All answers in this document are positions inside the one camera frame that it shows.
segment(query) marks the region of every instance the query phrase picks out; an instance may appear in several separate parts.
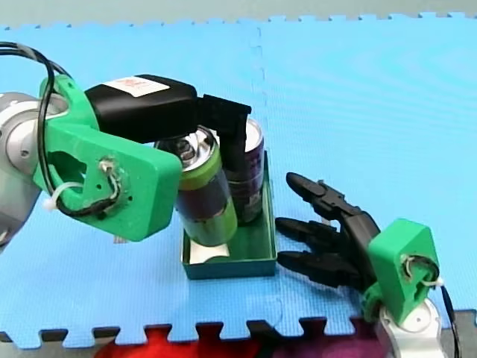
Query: green 3d-printed bracket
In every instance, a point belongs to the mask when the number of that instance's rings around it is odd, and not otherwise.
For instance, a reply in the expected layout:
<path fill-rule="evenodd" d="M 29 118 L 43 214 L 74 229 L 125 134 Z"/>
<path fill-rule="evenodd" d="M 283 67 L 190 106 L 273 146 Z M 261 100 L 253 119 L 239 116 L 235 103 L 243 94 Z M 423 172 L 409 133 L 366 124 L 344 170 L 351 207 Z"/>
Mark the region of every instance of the green 3d-printed bracket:
<path fill-rule="evenodd" d="M 111 195 L 107 176 L 99 168 L 102 160 L 113 162 L 121 184 L 121 197 L 104 218 L 77 220 L 130 241 L 166 227 L 182 175 L 180 161 L 173 154 L 100 132 L 91 104 L 71 78 L 58 75 L 55 90 L 67 101 L 68 110 L 47 121 L 49 168 L 56 187 L 67 181 L 83 184 L 63 192 L 65 205 L 76 210 Z M 45 190 L 39 166 L 34 181 Z"/>
<path fill-rule="evenodd" d="M 384 304 L 397 324 L 424 302 L 429 287 L 423 280 L 432 280 L 433 272 L 426 267 L 413 266 L 412 278 L 405 275 L 406 257 L 420 255 L 436 264 L 437 254 L 431 229 L 406 219 L 397 219 L 368 246 L 368 254 L 377 282 L 364 294 L 364 318 L 372 321 L 376 310 Z"/>

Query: can lid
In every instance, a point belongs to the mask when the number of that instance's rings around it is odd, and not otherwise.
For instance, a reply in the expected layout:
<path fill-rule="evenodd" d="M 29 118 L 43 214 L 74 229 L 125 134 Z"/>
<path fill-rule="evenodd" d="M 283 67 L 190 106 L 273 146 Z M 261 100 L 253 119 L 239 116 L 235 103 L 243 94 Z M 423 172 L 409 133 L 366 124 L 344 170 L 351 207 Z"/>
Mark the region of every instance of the can lid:
<path fill-rule="evenodd" d="M 247 127 L 245 128 L 247 133 L 247 141 L 245 142 L 245 153 L 257 148 L 263 140 L 262 129 L 259 124 L 253 119 L 247 120 Z"/>
<path fill-rule="evenodd" d="M 216 141 L 206 128 L 199 127 L 194 133 L 182 138 L 159 141 L 155 148 L 169 151 L 180 158 L 183 172 L 202 166 L 215 150 Z"/>

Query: green can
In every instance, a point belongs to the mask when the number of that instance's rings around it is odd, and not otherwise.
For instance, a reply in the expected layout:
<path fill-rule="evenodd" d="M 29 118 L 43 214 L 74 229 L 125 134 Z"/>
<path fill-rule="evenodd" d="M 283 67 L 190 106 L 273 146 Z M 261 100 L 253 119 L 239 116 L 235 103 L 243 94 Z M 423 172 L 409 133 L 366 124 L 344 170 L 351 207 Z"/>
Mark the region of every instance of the green can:
<path fill-rule="evenodd" d="M 237 231 L 237 215 L 212 133 L 199 127 L 193 134 L 163 140 L 155 146 L 176 154 L 183 164 L 175 207 L 187 235 L 209 247 L 232 239 Z"/>

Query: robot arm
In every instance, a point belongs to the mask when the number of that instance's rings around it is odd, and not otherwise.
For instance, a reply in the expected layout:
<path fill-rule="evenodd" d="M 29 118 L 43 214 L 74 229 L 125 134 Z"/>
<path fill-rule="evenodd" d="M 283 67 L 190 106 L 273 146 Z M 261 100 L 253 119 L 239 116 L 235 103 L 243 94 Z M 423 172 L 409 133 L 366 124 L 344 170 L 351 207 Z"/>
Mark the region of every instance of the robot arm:
<path fill-rule="evenodd" d="M 18 93 L 0 98 L 3 243 L 30 215 L 38 186 L 51 195 L 50 207 L 115 236 L 139 241 L 162 230 L 171 219 L 182 165 L 144 143 L 187 136 L 203 125 L 221 139 L 224 168 L 244 165 L 247 105 L 198 97 L 191 85 L 153 75 L 84 92 L 37 50 L 1 47 L 8 49 L 0 55 L 31 58 L 48 72 L 41 99 Z M 54 70 L 60 75 L 54 77 Z"/>
<path fill-rule="evenodd" d="M 364 317 L 376 322 L 389 358 L 445 358 L 441 319 L 427 299 L 429 290 L 442 284 L 430 229 L 398 219 L 381 231 L 369 213 L 347 203 L 344 194 L 323 181 L 295 173 L 288 173 L 286 180 L 319 216 L 338 221 L 341 229 L 277 218 L 279 231 L 311 248 L 311 252 L 281 251 L 278 262 L 314 282 L 360 291 Z M 460 357 L 452 303 L 442 290 L 455 334 L 455 356 Z"/>

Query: metal cylinder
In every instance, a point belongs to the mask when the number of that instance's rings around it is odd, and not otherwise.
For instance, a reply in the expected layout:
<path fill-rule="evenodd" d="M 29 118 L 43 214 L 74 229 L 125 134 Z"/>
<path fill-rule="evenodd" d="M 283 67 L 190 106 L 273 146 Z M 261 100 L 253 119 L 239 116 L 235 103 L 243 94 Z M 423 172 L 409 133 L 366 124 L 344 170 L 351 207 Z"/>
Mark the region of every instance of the metal cylinder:
<path fill-rule="evenodd" d="M 65 111 L 51 97 L 48 118 Z M 6 245 L 31 214 L 40 188 L 33 182 L 38 164 L 36 125 L 40 100 L 23 93 L 0 93 L 0 246 Z"/>
<path fill-rule="evenodd" d="M 237 216 L 212 133 L 198 128 L 186 137 L 157 142 L 156 148 L 176 154 L 183 164 L 175 206 L 190 239 L 209 247 L 232 239 Z"/>
<path fill-rule="evenodd" d="M 225 170 L 239 224 L 247 224 L 262 213 L 264 138 L 259 124 L 247 120 L 245 167 L 240 172 Z"/>

